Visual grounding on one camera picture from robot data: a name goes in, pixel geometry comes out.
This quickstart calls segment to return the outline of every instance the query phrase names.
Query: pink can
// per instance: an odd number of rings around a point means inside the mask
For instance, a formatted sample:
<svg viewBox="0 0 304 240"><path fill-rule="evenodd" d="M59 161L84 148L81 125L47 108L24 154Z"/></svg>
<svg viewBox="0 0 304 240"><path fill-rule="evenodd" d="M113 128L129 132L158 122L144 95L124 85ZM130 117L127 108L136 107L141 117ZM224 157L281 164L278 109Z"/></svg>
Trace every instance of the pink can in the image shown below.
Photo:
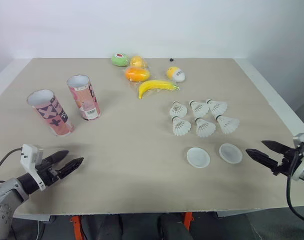
<svg viewBox="0 0 304 240"><path fill-rule="evenodd" d="M67 85L82 117L85 120L99 118L101 111L90 78L86 75L75 75L67 80Z"/></svg>
<svg viewBox="0 0 304 240"><path fill-rule="evenodd" d="M73 125L51 90L42 89L31 93L27 103L35 108L55 135L66 136L73 132Z"/></svg>

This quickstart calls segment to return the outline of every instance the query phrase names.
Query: banana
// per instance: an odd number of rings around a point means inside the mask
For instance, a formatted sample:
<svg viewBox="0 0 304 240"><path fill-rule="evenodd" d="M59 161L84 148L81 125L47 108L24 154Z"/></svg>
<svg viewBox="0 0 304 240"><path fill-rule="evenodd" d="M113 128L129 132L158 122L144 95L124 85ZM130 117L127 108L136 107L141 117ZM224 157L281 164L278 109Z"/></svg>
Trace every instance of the banana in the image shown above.
<svg viewBox="0 0 304 240"><path fill-rule="evenodd" d="M165 90L176 90L180 89L170 81L164 80L149 80L143 82L138 88L138 98L141 99L143 94L150 89L165 89Z"/></svg>

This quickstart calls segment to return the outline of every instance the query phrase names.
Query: shuttlecock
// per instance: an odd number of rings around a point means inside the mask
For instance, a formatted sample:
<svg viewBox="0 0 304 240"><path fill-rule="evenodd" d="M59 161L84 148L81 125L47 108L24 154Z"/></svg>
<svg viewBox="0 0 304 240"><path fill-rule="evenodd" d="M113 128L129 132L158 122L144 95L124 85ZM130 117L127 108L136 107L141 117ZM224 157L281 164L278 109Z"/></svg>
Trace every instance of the shuttlecock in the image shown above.
<svg viewBox="0 0 304 240"><path fill-rule="evenodd" d="M240 124L240 120L237 118L231 118L227 116L217 115L215 116L216 121L220 124L222 132L224 134L230 134L236 130Z"/></svg>
<svg viewBox="0 0 304 240"><path fill-rule="evenodd" d="M213 124L210 121L205 121L200 117L195 119L195 123L196 123L196 134L200 138L206 138L212 135L216 130L215 124Z"/></svg>
<svg viewBox="0 0 304 240"><path fill-rule="evenodd" d="M179 103L178 101L173 102L173 105L170 109L170 116L171 117L179 117L179 118L183 118L185 117L187 113L187 108Z"/></svg>
<svg viewBox="0 0 304 240"><path fill-rule="evenodd" d="M194 117L201 118L208 112L208 104L205 102L190 101Z"/></svg>
<svg viewBox="0 0 304 240"><path fill-rule="evenodd" d="M206 103L208 104L213 116L223 114L227 109L227 103L223 101L207 99Z"/></svg>
<svg viewBox="0 0 304 240"><path fill-rule="evenodd" d="M188 121L179 118L178 116L173 117L172 121L173 133L176 136L185 135L191 129L191 124Z"/></svg>

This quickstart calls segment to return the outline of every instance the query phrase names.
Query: white plate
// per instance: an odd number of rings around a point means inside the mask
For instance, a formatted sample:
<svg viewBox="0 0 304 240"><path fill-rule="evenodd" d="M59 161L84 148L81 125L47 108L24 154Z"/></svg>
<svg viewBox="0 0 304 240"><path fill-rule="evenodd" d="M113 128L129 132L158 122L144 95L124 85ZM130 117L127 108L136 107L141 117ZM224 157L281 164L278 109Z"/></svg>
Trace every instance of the white plate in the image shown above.
<svg viewBox="0 0 304 240"><path fill-rule="evenodd" d="M211 162L208 153L199 147L190 148L187 151L186 157L189 164L198 169L207 167Z"/></svg>
<svg viewBox="0 0 304 240"><path fill-rule="evenodd" d="M221 158L229 164L238 164L243 160L242 151L238 147L224 143L219 149Z"/></svg>

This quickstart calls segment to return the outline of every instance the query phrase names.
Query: beige tabletop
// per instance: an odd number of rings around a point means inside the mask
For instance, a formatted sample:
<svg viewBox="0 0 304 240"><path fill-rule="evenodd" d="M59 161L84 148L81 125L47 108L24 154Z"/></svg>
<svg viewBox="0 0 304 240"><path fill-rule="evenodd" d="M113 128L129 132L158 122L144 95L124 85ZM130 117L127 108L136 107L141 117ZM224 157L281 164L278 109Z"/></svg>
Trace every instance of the beige tabletop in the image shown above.
<svg viewBox="0 0 304 240"><path fill-rule="evenodd" d="M124 68L109 59L33 59L0 97L0 159L22 144L37 144L44 155L67 149L67 160L84 157L83 164L45 191L30 196L18 214L100 214L240 210L285 207L284 176L249 158L247 148L257 148L280 161L261 140L293 146L292 135L244 72L232 59L148 59L153 79L165 78L169 66L186 74L178 91L148 92L137 98L137 86L124 77ZM100 119L81 118L66 80L88 75L99 100ZM75 125L67 137L55 137L26 103L37 89L51 89ZM191 132L172 133L168 111L178 100L226 101L228 117L240 119L232 134L217 131L208 138L195 133L190 108L185 117ZM208 113L205 119L214 122ZM243 152L240 164L229 164L218 154L223 143ZM191 147L206 150L206 168L188 164ZM24 173L19 153L0 168L0 180ZM304 205L304 184L292 183L294 205Z"/></svg>

